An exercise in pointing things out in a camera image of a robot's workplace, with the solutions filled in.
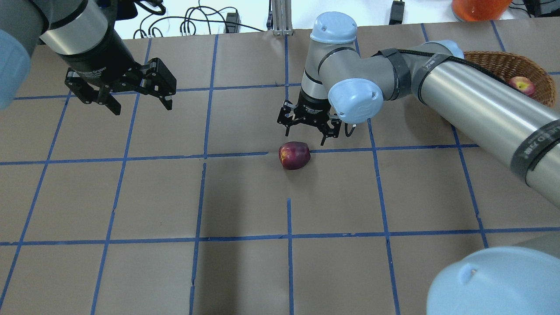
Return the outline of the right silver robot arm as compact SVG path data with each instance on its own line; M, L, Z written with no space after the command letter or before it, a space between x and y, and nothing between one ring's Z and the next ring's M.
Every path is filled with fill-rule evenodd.
M520 181L559 206L559 113L465 59L450 40L388 48L360 58L357 26L320 14L310 34L298 101L277 122L338 137L385 101L413 95L462 130ZM444 268L430 285L428 315L557 315L559 233L477 251Z

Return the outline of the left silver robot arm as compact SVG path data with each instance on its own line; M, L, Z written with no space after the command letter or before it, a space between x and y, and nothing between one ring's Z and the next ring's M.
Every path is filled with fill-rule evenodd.
M1 109L13 102L43 42L68 65L64 83L82 103L118 116L121 105L112 94L134 91L172 110L175 76L160 58L136 62L95 0L3 0L0 38Z

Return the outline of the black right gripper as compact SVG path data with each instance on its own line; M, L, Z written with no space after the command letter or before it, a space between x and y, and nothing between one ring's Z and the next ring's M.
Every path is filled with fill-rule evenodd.
M322 133L320 146L324 146L328 138L338 138L342 120L330 119L331 105L327 98L314 98L304 90L300 90L297 104L284 100L278 114L277 123L285 127L288 137L292 126L302 122L315 126Z

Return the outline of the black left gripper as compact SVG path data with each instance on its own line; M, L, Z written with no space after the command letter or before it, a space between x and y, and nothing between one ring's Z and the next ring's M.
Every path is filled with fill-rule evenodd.
M160 58L138 64L116 31L107 31L98 44L86 52L62 55L68 64L64 83L84 104L103 105L119 116L120 103L112 96L112 85L124 83L142 95L158 98L166 110L172 110L177 80Z

